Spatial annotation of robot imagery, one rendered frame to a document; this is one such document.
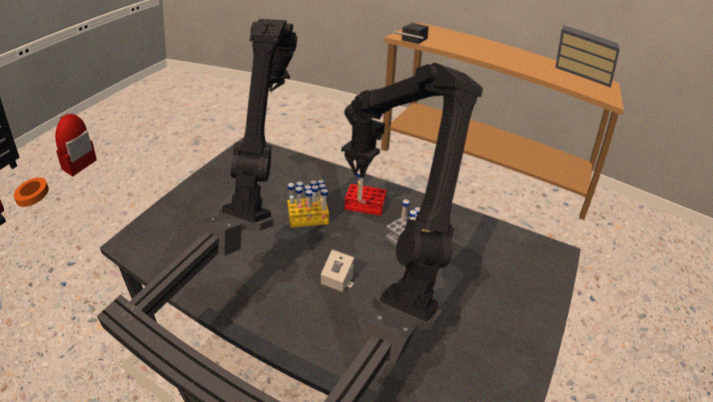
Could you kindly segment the grey tube rack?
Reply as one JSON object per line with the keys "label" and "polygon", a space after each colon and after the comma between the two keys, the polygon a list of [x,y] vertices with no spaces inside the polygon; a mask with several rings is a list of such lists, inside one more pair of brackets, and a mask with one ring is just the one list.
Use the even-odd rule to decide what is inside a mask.
{"label": "grey tube rack", "polygon": [[[404,231],[407,221],[402,221],[401,218],[389,224],[386,227],[385,239],[396,246],[399,235]],[[404,229],[403,229],[404,228]],[[399,231],[398,231],[399,230]]]}

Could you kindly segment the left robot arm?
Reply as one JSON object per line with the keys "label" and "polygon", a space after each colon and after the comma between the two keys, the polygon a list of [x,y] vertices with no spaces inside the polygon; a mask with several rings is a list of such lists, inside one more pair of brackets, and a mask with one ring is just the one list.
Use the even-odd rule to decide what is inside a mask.
{"label": "left robot arm", "polygon": [[280,66],[291,61],[297,47],[292,29],[287,20],[278,19],[259,19],[251,26],[254,60],[245,135],[242,143],[236,142],[233,147],[231,177],[236,178],[233,206],[231,203],[222,206],[222,212],[252,223],[271,217],[271,211],[262,208],[261,186],[257,182],[267,182],[271,167],[271,145],[266,145],[265,140],[271,68],[274,61]]}

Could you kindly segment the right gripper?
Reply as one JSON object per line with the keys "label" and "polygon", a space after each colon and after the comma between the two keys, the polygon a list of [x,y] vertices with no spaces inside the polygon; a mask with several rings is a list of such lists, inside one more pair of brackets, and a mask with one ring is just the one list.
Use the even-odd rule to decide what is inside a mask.
{"label": "right gripper", "polygon": [[[376,154],[380,154],[379,148],[375,148],[371,152],[369,151],[370,136],[371,135],[357,138],[352,133],[352,140],[341,148],[341,152],[345,152],[344,156],[352,168],[354,175],[356,176],[358,170],[360,170],[361,178],[365,176],[366,170]],[[353,161],[356,161],[356,168]]]}

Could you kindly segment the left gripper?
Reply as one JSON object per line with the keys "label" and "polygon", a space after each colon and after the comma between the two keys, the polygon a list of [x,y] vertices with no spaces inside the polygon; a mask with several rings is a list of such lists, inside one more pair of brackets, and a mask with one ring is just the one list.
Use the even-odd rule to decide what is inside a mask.
{"label": "left gripper", "polygon": [[[272,92],[279,86],[283,85],[285,83],[284,79],[289,79],[290,75],[287,71],[284,71],[287,66],[280,66],[277,65],[277,63],[274,62],[272,68],[271,68],[271,79],[270,79],[270,86],[269,86],[269,91]],[[283,79],[283,80],[281,80]],[[273,84],[277,83],[274,87]]]}

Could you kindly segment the yellow tube rack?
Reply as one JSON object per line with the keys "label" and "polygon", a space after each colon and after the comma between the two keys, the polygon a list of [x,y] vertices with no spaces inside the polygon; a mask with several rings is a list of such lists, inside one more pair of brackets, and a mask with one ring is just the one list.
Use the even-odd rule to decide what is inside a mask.
{"label": "yellow tube rack", "polygon": [[[294,209],[291,209],[294,208]],[[312,210],[311,212],[306,211],[305,207],[305,199],[302,199],[302,208],[297,207],[297,200],[295,199],[294,204],[290,204],[288,200],[288,209],[289,209],[289,215],[290,215],[290,226],[292,227],[302,227],[302,226],[311,226],[311,225],[328,225],[329,224],[329,211],[328,208],[326,211],[322,211],[322,206],[320,206],[319,200],[318,200],[318,206],[313,207],[312,203]],[[315,212],[318,211],[318,212]],[[302,212],[302,213],[300,213]],[[325,219],[322,218],[322,215],[326,215]],[[307,217],[304,216],[312,216],[310,220],[307,219]],[[297,217],[297,218],[295,218]]]}

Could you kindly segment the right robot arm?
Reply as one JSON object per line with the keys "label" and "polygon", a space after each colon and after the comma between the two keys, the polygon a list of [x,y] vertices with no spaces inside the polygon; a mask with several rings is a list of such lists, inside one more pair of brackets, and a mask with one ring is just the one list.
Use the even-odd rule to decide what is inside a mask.
{"label": "right robot arm", "polygon": [[399,105],[443,96],[442,120],[425,197],[416,219],[407,219],[396,244],[396,257],[407,270],[380,298],[381,302],[424,321],[429,321],[438,307],[439,302],[432,299],[438,270],[446,267],[453,255],[455,229],[450,225],[451,204],[472,110],[483,92],[468,75],[448,68],[436,62],[418,67],[413,77],[361,92],[344,110],[353,135],[357,138],[371,135],[371,152],[385,130],[385,123],[372,118],[380,120],[386,111]]}

